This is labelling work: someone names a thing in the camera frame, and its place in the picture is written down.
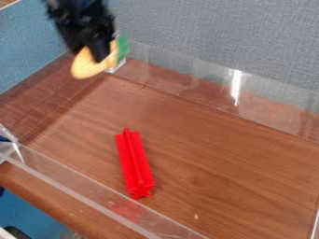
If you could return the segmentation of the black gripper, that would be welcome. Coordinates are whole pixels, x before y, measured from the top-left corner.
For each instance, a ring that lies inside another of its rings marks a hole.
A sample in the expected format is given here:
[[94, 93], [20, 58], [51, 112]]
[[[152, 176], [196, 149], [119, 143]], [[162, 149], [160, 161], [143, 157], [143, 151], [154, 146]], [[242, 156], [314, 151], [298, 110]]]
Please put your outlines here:
[[[96, 63], [111, 52], [115, 17], [103, 0], [43, 0], [70, 51], [75, 54], [87, 45]], [[87, 34], [94, 34], [87, 43]]]

